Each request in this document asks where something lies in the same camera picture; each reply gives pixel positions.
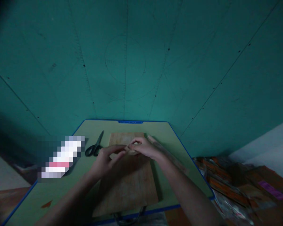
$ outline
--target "hand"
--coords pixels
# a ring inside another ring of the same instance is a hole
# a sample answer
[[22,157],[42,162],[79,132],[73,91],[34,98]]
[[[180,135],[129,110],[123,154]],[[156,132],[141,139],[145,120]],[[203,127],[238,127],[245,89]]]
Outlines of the hand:
[[[106,148],[102,148],[97,156],[97,159],[93,163],[90,173],[98,180],[106,175],[113,166],[126,154],[124,148],[126,145],[111,145]],[[118,153],[113,159],[110,158],[112,153]]]
[[152,158],[153,160],[156,160],[156,158],[161,154],[161,152],[159,151],[159,148],[151,144],[144,137],[134,138],[128,146],[130,149],[136,150],[142,153],[143,155]]

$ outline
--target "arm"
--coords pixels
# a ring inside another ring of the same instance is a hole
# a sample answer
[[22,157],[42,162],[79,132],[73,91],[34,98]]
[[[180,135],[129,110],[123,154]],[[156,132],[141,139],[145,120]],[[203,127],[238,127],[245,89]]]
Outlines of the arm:
[[[91,169],[35,225],[69,225],[72,211],[83,201],[90,189],[125,155],[124,147],[126,146],[112,145],[102,148]],[[111,160],[110,155],[117,152],[118,155]]]
[[192,225],[226,225],[205,194],[154,145],[146,138],[137,137],[129,147],[158,163],[190,223]]

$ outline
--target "cutting board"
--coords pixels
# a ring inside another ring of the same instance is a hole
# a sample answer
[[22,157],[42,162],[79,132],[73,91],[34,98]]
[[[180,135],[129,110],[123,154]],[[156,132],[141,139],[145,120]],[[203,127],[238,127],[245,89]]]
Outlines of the cutting board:
[[[109,145],[129,144],[134,137],[144,133],[112,133]],[[137,209],[158,202],[150,158],[125,155],[102,178],[93,217]]]

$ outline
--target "forearm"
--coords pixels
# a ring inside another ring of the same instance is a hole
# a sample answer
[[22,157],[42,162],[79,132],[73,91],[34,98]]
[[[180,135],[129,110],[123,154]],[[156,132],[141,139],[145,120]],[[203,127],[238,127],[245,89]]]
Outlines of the forearm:
[[223,225],[224,221],[205,194],[166,156],[155,159],[168,179],[178,202],[192,225]]
[[90,171],[85,173],[83,177],[71,188],[66,195],[50,209],[35,225],[59,225],[63,222],[69,223],[69,218],[73,216],[73,211],[90,191],[90,189],[98,182]]

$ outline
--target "green table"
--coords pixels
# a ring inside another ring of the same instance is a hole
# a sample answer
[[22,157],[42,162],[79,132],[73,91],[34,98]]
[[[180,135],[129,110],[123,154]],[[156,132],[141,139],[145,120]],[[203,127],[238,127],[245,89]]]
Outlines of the green table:
[[[101,141],[101,145],[104,147],[108,146],[110,134],[114,132],[144,132],[147,135],[153,136],[189,170],[189,178],[204,194],[209,198],[214,197],[211,188],[200,174],[168,122],[84,120],[74,133],[74,136],[85,136],[88,139],[85,144],[85,149],[87,149],[90,145],[96,143],[102,130],[105,131]],[[33,225],[47,211],[50,211],[59,199],[90,169],[95,159],[96,157],[86,157],[82,154],[73,171],[68,176],[58,178],[55,183],[35,183],[7,219],[7,225]],[[153,161],[152,167],[159,202],[147,206],[145,214],[178,208],[179,205],[175,194],[158,164]],[[89,223],[102,224],[112,221],[110,215],[91,218],[92,204],[96,199],[98,188],[99,183],[90,190],[84,203],[78,210],[76,220],[78,225]],[[41,208],[42,205],[51,200],[52,203],[49,208]],[[123,212],[122,216],[126,216],[125,218],[135,217],[139,212],[139,207],[137,208]]]

